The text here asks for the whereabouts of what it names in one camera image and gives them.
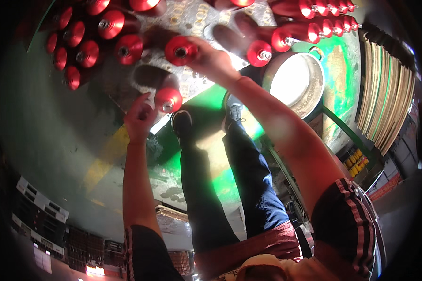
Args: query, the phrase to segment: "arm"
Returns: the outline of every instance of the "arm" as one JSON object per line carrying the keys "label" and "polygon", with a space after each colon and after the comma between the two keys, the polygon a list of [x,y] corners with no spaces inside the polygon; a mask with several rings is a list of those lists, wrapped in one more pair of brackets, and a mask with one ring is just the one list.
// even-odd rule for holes
{"label": "arm", "polygon": [[144,103],[148,95],[145,93],[139,97],[124,118],[130,142],[124,171],[123,219],[125,229],[131,225],[142,225],[161,236],[145,157],[148,131],[158,113]]}
{"label": "arm", "polygon": [[[196,37],[188,39],[199,48],[198,58],[189,66],[228,89],[247,106],[286,160],[311,215],[323,192],[344,177],[320,137],[290,108],[250,78],[242,77],[231,66],[227,53]],[[311,173],[311,162],[320,170]]]}

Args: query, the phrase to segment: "blue jeans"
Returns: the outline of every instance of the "blue jeans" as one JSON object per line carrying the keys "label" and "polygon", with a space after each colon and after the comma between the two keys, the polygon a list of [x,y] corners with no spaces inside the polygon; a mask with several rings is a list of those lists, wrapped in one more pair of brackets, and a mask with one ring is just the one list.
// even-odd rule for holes
{"label": "blue jeans", "polygon": [[[287,222],[289,217],[272,188],[266,160],[240,121],[231,124],[222,141],[241,197],[247,238]],[[239,242],[215,193],[208,153],[193,144],[182,149],[181,183],[194,251],[202,253]]]}

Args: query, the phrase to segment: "white stripe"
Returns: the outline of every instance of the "white stripe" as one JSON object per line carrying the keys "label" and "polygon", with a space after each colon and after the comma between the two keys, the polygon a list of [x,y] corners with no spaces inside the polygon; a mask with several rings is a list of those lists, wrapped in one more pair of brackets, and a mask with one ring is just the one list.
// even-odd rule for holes
{"label": "white stripe", "polygon": [[356,207],[355,203],[349,199],[350,192],[345,190],[343,183],[340,179],[336,180],[336,184],[338,185],[339,191],[344,194],[344,200],[350,206],[350,209],[353,213],[354,220],[356,225],[358,226],[358,245],[356,247],[356,256],[353,260],[353,268],[356,272],[360,269],[358,266],[358,262],[363,254],[363,244],[364,244],[364,229],[363,229],[363,220],[360,217],[360,213],[358,212],[358,208]]}
{"label": "white stripe", "polygon": [[129,267],[129,280],[135,281],[135,271],[133,269],[133,233],[131,231],[131,226],[128,228],[128,267]]}
{"label": "white stripe", "polygon": [[126,230],[124,230],[124,260],[126,260],[126,254],[128,252],[128,247],[127,247],[128,241],[127,241],[126,237],[127,237],[127,233],[126,233]]}
{"label": "white stripe", "polygon": [[[354,192],[354,188],[352,188],[352,184],[346,180],[348,188]],[[366,206],[364,206],[363,203],[360,202],[361,208],[363,209],[364,216],[366,216],[366,219],[369,221],[368,228],[369,228],[369,246],[367,247],[367,257],[363,261],[362,266],[364,273],[369,273],[369,269],[367,268],[367,261],[371,260],[373,258],[373,241],[375,238],[375,226],[372,222],[372,217],[370,216],[369,212],[367,211]]]}

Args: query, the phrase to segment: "hand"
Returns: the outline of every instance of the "hand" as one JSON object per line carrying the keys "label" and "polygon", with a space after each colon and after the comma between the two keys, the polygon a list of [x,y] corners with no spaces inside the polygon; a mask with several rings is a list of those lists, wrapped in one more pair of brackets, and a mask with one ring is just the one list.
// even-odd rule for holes
{"label": "hand", "polygon": [[198,56],[188,64],[190,68],[226,89],[241,78],[227,53],[216,50],[200,38],[189,36],[187,39],[198,46]]}
{"label": "hand", "polygon": [[152,109],[149,104],[145,103],[149,95],[150,93],[145,93],[138,97],[124,117],[124,124],[128,131],[130,144],[145,145],[148,132],[158,115],[157,109]]}

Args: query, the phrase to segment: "metal bowl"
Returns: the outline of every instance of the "metal bowl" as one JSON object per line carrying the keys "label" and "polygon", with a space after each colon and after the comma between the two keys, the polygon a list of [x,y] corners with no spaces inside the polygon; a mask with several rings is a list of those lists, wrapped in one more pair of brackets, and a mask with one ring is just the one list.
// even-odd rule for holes
{"label": "metal bowl", "polygon": [[277,56],[267,65],[263,78],[263,88],[302,119],[317,106],[324,85],[322,65],[309,53],[286,52]]}

